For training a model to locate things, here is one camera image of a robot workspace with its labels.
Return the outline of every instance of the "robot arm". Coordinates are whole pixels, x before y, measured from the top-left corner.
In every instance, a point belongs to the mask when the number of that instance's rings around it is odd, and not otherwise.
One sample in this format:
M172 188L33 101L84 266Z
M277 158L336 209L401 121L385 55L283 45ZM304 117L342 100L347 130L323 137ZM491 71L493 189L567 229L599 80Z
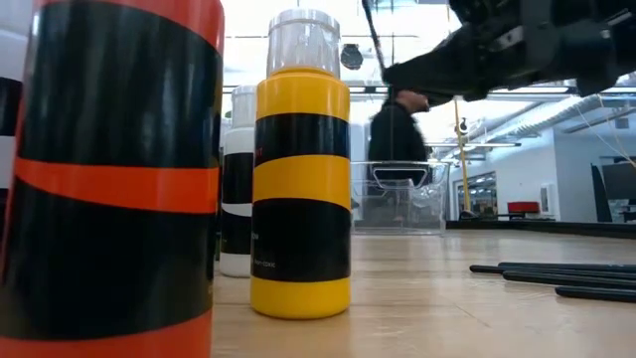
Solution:
M636 71L636 0L450 0L462 27L431 52L384 71L389 86L439 105L576 79L580 95Z

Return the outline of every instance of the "yellow stripe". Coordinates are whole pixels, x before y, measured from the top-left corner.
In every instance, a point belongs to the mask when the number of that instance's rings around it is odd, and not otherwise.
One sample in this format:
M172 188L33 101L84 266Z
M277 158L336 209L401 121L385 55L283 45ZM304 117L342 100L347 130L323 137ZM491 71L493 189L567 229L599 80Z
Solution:
M349 307L350 279L324 282L281 282L251 277L251 307L286 319L323 318Z
M349 88L317 72L277 73L258 84L256 118L281 113L315 113L349 121Z
M350 161L332 155L276 159L254 168L253 201L310 199L351 211Z

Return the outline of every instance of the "clear plastic cap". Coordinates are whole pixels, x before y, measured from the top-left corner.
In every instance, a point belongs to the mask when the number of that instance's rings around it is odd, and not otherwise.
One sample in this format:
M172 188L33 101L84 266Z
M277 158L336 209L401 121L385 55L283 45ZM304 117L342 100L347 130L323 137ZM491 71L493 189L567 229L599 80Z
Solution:
M232 128L254 127L256 86L239 86L232 91Z
M313 68L340 78L340 24L319 10L294 8L269 22L267 76Z

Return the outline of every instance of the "wooden floor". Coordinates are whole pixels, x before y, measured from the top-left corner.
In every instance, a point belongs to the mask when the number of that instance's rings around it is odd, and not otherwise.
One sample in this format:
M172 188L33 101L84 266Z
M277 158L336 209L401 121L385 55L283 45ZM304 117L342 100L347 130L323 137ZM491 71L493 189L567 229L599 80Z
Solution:
M214 358L636 357L636 304L556 297L472 264L636 264L636 241L528 232L358 237L348 312L284 321L249 308L248 279L215 277Z

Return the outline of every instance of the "orange and black striped cylinder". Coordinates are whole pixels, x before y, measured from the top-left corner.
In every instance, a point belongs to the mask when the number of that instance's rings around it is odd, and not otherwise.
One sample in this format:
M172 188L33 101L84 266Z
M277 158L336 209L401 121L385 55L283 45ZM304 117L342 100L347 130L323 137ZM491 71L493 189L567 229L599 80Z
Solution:
M257 88L251 306L321 318L350 302L351 194L347 86L291 68Z
M208 358L221 2L36 3L0 357Z

